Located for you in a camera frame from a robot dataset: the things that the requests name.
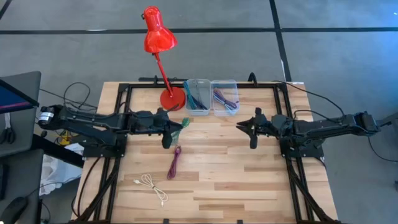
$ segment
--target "white cable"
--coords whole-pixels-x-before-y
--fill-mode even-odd
[[[158,189],[154,185],[154,183],[152,183],[152,177],[150,176],[150,174],[142,175],[141,176],[141,181],[139,181],[139,180],[133,180],[133,181],[136,184],[142,184],[142,185],[145,185],[147,187],[150,187],[150,188],[154,189],[154,191],[156,192],[158,198],[161,201],[160,204],[162,205],[162,207],[164,206],[164,203],[169,200],[169,196],[167,196],[167,194],[163,190]]]

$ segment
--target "wooden tabletop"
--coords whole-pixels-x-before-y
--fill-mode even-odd
[[[118,85],[118,82],[104,83],[98,113],[113,112]],[[162,90],[133,90],[131,109],[155,113],[161,107]],[[310,109],[305,92],[289,87],[289,98],[293,111]],[[249,137],[235,128],[238,121],[254,116],[255,107],[262,108],[268,119],[275,115],[273,91],[240,88],[239,100],[240,110],[235,116],[216,117],[212,111],[208,116],[189,116],[184,108],[169,113],[172,121],[180,123],[189,117],[191,122],[180,134],[182,155],[174,180],[166,177],[174,158],[173,146],[163,149],[161,136],[129,136],[119,170],[112,222],[161,223],[169,218],[171,223],[236,223],[238,219],[244,223],[295,223],[286,163],[280,155],[279,143],[275,138],[259,136],[257,149],[250,149]],[[298,119],[311,121],[312,116],[300,113]],[[94,160],[85,162],[77,196]],[[310,193],[326,214],[337,218],[325,168],[313,158],[304,158],[303,163]],[[98,192],[102,166],[103,159],[88,178],[81,211]],[[142,174],[151,174],[155,185],[169,195],[164,207],[152,189],[133,182],[141,179]],[[299,195],[305,218],[303,198]],[[107,202],[108,193],[101,218],[105,216]]]

